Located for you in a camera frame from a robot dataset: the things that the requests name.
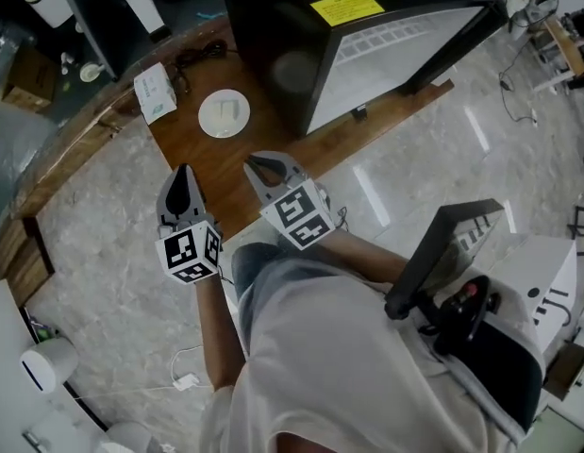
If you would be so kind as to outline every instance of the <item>warning sticker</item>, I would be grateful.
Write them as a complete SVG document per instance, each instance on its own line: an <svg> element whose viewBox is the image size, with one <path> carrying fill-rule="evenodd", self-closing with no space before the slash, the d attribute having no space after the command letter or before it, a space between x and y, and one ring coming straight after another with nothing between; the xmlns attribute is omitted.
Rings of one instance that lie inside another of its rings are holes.
<svg viewBox="0 0 584 453"><path fill-rule="evenodd" d="M331 26L384 11L375 0L321 0L310 5Z"/></svg>

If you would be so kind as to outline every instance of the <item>black cable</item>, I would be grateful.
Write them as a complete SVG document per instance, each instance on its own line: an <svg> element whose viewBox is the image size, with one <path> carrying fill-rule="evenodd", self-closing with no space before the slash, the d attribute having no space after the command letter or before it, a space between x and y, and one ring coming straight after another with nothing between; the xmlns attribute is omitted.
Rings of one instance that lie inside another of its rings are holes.
<svg viewBox="0 0 584 453"><path fill-rule="evenodd" d="M340 221L336 224L336 228L343 228L346 231L350 231L348 227L348 222L346 221L346 215L348 214L347 207L341 207L338 210L338 216L340 217Z"/></svg>
<svg viewBox="0 0 584 453"><path fill-rule="evenodd" d="M220 59L226 57L227 52L233 52L237 54L234 49L229 49L228 45L222 39L209 42L203 49L185 49L183 50L174 61L174 66L176 69L176 74L174 82L182 80L185 83L185 94L191 91L191 84L189 79L185 76L184 70L187 67L194 65L203 59Z"/></svg>
<svg viewBox="0 0 584 453"><path fill-rule="evenodd" d="M568 308L566 306L563 306L562 304L559 304L558 302L554 302L553 300L549 300L547 298L544 298L542 303L544 305L558 307L559 309L562 309L566 312L566 322L564 324L562 324L562 327L568 326L571 323L571 321L573 320L573 315L571 314L571 312L568 310Z"/></svg>
<svg viewBox="0 0 584 453"><path fill-rule="evenodd" d="M230 278L225 277L225 274L223 274L223 267L221 267L220 265L218 265L218 275L220 276L220 280L223 280L224 282L228 282L231 285L235 285L235 283L233 282L233 280L231 280Z"/></svg>
<svg viewBox="0 0 584 453"><path fill-rule="evenodd" d="M506 113L508 114L509 118L514 123L519 123L520 121L528 119L528 120L532 121L533 124L537 124L537 120L535 118L533 118L532 116L521 116L521 117L512 116L511 112L509 112L508 105L506 104L506 95L504 94L504 91L508 91L508 92L515 92L516 91L513 80L511 80L511 77L509 77L509 75L507 75L507 73L508 73L509 69L511 69L514 66L514 64L516 63L516 60L518 59L518 56L520 56L522 51L526 49L526 46L529 43L530 43L530 40L526 41L526 43L522 47L520 47L520 50L514 56L514 59L511 62L511 64L505 70L501 71L497 76L497 78L499 79L499 91L501 92L501 101L503 102L503 107L506 110Z"/></svg>

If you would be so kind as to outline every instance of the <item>floor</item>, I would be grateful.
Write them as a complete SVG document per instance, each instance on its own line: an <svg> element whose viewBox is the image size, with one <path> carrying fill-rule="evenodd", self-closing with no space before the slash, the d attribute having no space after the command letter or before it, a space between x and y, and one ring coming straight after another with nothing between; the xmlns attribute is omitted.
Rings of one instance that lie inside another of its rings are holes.
<svg viewBox="0 0 584 453"><path fill-rule="evenodd" d="M332 208L347 207L353 233L410 256L440 205L493 197L510 204L513 219L485 244L481 268L527 233L566 236L573 204L584 203L584 93L530 93L544 75L524 52L507 101L518 115L532 106L538 124L513 123L497 73L517 48L503 33L493 36L450 71L453 91L320 179ZM193 290L163 275L154 248L155 199L168 174L148 128L135 121L74 175L39 216L57 272L29 308L75 344L80 365L71 382L94 396L88 403L106 423L139 421L163 445L193 452L209 388L109 394L168 386L173 354L201 344ZM271 236L258 220L225 243L225 275L237 246ZM201 349L182 354L175 371L206 381Z"/></svg>
<svg viewBox="0 0 584 453"><path fill-rule="evenodd" d="M17 192L20 176L57 131L57 126L38 114L0 103L0 223Z"/></svg>

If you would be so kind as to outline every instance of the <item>table leg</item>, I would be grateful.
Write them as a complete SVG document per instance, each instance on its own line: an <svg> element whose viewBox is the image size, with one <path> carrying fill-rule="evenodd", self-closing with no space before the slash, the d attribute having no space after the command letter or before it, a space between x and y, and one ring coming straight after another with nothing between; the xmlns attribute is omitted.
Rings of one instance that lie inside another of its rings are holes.
<svg viewBox="0 0 584 453"><path fill-rule="evenodd" d="M539 92L539 91L542 91L543 89L547 89L548 87L555 86L556 84L559 84L560 82L563 82L563 81L570 79L574 76L575 76L575 73L573 71L563 72L562 74L556 75L554 78L549 79L546 82L542 82L538 86L534 87L533 92Z"/></svg>
<svg viewBox="0 0 584 453"><path fill-rule="evenodd" d="M542 48L538 49L538 51L545 52L546 50L549 50L549 49L554 48L554 47L558 47L558 44L556 43L556 41L552 40L550 43L547 43Z"/></svg>

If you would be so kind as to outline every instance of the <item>wooden panel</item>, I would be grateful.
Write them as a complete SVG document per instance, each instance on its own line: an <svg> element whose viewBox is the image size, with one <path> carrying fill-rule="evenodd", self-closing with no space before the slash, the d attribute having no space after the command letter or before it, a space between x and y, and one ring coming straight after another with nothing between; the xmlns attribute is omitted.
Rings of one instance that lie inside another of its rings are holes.
<svg viewBox="0 0 584 453"><path fill-rule="evenodd" d="M26 195L25 201L20 202L19 196L16 198L16 216L35 216L69 177L111 139L111 134L113 129L100 123L90 127L57 160L55 166L47 170L45 175L38 176L33 193Z"/></svg>
<svg viewBox="0 0 584 453"><path fill-rule="evenodd" d="M0 278L7 274L19 249L29 239L24 222L7 218L0 227Z"/></svg>
<svg viewBox="0 0 584 453"><path fill-rule="evenodd" d="M545 21L545 26L549 33L554 38L558 44L559 50L566 59L568 67L575 74L575 76L580 76L584 73L584 60L581 56L581 52L578 47L573 42L573 40L568 35L568 32L564 30L558 17L552 16Z"/></svg>
<svg viewBox="0 0 584 453"><path fill-rule="evenodd" d="M132 88L126 90L105 112L99 124L121 130L136 116L141 115L141 107Z"/></svg>
<svg viewBox="0 0 584 453"><path fill-rule="evenodd" d="M194 47L199 48L214 38L233 42L230 29L225 27L198 38ZM440 87L428 86L413 96L386 94L368 106L366 121L356 123L346 115L298 140L286 131L238 55L199 62L187 69L186 76L191 92L180 94L178 109L155 121L150 128L172 168L183 162L192 166L210 212L221 222L225 239L259 216L259 200L242 168L250 153L259 150L290 153L316 178L453 88L447 81ZM210 93L226 88L247 97L251 116L243 132L219 140L201 130L197 111Z"/></svg>
<svg viewBox="0 0 584 453"><path fill-rule="evenodd" d="M21 307L55 273L48 256L42 253L42 247L36 238L27 240L8 269L8 287L17 307Z"/></svg>
<svg viewBox="0 0 584 453"><path fill-rule="evenodd" d="M543 388L560 401L570 392L584 369L584 347L565 344L547 370Z"/></svg>

